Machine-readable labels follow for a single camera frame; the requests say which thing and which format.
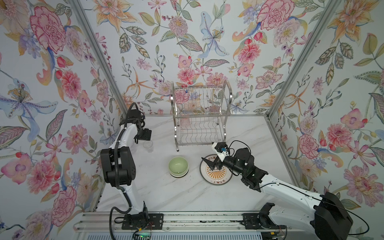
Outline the brown rimmed plate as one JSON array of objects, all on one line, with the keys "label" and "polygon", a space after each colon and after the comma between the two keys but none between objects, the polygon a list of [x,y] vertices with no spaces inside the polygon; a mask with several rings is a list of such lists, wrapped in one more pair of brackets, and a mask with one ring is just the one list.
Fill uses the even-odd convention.
[{"label": "brown rimmed plate", "polygon": [[220,170],[218,168],[212,170],[204,160],[200,163],[200,173],[206,182],[217,186],[228,183],[233,176],[229,169],[224,166]]}]

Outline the clear glass cup small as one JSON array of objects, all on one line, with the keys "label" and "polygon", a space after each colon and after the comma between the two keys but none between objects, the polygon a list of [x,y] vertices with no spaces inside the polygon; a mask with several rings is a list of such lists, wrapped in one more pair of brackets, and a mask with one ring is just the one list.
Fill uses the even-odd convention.
[{"label": "clear glass cup small", "polygon": [[144,141],[143,146],[145,149],[152,149],[153,148],[153,142],[152,141]]}]

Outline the pale green bowl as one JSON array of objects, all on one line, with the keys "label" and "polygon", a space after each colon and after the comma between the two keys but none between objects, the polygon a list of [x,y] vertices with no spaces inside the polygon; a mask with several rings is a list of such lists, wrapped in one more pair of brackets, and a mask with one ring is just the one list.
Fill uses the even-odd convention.
[{"label": "pale green bowl", "polygon": [[174,157],[168,164],[169,173],[174,178],[182,178],[189,172],[189,163],[183,157]]}]

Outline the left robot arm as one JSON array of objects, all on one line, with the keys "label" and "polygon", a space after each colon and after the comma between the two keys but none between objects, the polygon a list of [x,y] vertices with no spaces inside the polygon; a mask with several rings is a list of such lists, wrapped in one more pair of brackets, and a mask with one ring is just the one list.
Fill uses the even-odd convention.
[{"label": "left robot arm", "polygon": [[122,195],[128,208],[126,214],[139,214],[145,209],[134,183],[137,170],[133,147],[140,141],[150,141],[151,136],[152,131],[145,128],[145,115],[130,108],[115,141],[100,152],[104,180]]}]

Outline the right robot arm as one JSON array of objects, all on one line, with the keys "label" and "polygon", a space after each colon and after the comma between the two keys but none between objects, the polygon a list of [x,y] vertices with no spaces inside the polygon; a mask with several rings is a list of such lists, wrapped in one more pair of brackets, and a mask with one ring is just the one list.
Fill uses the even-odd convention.
[{"label": "right robot arm", "polygon": [[254,165],[254,157],[248,148],[238,149],[232,156],[225,143],[215,143],[213,150],[217,155],[214,161],[202,159],[211,170],[225,167],[240,175],[242,183],[249,189],[278,198],[291,206],[284,209],[266,203],[257,216],[244,221],[246,226],[255,224],[258,229],[293,227],[314,234],[320,240],[348,238],[353,220],[336,195],[305,191],[270,175]]}]

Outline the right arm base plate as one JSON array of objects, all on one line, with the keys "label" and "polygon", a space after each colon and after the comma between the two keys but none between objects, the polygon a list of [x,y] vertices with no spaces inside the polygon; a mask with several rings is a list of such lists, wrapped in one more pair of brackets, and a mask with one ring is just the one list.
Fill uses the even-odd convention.
[{"label": "right arm base plate", "polygon": [[246,230],[285,230],[286,226],[278,226],[272,222],[272,220],[265,214],[260,213],[245,213],[242,214],[243,220],[240,224],[243,225]]}]

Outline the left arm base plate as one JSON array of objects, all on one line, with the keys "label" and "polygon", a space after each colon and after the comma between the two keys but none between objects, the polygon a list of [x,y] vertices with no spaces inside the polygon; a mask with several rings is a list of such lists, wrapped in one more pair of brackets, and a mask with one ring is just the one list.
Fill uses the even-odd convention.
[{"label": "left arm base plate", "polygon": [[125,215],[122,223],[122,230],[162,230],[164,214]]}]

